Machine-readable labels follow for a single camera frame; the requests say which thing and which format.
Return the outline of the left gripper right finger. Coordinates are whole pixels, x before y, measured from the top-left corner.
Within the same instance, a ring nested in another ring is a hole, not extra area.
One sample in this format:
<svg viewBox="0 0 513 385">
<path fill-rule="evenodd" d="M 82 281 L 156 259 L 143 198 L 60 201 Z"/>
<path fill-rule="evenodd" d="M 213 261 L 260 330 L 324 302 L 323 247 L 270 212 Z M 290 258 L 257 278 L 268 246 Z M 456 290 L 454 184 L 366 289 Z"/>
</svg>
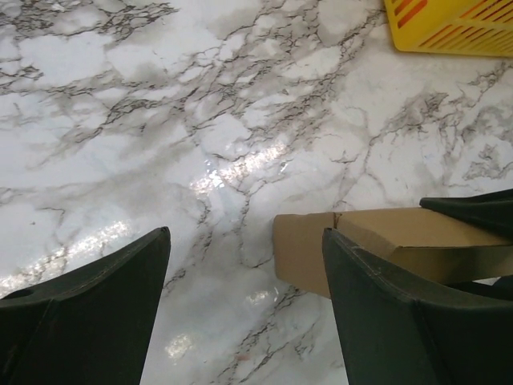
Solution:
<svg viewBox="0 0 513 385">
<path fill-rule="evenodd" d="M 511 277 L 444 286 L 335 229 L 322 253 L 349 383 L 511 383 Z"/>
</svg>

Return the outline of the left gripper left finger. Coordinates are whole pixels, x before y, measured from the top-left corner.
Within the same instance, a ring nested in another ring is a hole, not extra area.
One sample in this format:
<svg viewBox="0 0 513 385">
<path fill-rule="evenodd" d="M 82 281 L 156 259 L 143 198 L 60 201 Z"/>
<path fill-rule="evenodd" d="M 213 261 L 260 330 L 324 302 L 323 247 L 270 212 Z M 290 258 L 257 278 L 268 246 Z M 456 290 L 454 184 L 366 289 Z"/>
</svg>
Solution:
<svg viewBox="0 0 513 385">
<path fill-rule="evenodd" d="M 168 228 L 1 300 L 3 384 L 138 384 L 171 251 Z"/>
</svg>

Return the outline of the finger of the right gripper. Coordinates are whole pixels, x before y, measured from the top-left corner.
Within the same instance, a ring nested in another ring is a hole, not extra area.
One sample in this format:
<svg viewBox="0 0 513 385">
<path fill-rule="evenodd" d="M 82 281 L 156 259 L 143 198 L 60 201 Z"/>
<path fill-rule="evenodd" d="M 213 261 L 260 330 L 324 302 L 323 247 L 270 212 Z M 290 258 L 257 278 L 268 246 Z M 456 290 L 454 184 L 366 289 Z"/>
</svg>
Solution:
<svg viewBox="0 0 513 385">
<path fill-rule="evenodd" d="M 512 189 L 473 197 L 423 197 L 420 206 L 512 239 Z"/>
</svg>

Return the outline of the brown cardboard box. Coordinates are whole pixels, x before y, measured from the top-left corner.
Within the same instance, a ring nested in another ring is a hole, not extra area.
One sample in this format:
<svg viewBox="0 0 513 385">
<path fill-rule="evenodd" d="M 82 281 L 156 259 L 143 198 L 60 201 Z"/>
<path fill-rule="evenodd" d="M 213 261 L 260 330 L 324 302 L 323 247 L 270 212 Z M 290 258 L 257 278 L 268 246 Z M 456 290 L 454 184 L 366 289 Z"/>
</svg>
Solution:
<svg viewBox="0 0 513 385">
<path fill-rule="evenodd" d="M 329 296 L 322 257 L 325 229 L 375 255 L 442 284 L 512 273 L 512 242 L 421 208 L 281 214 L 273 221 L 276 276 L 298 289 Z"/>
</svg>

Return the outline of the yellow plastic basket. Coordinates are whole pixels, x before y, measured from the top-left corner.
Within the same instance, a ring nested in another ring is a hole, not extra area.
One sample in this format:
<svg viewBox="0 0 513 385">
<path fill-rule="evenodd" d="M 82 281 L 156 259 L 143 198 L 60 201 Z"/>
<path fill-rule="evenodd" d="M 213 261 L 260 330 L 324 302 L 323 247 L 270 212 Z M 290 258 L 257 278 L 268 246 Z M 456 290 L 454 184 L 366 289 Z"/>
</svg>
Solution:
<svg viewBox="0 0 513 385">
<path fill-rule="evenodd" d="M 399 51 L 512 56 L 512 0 L 385 0 Z"/>
</svg>

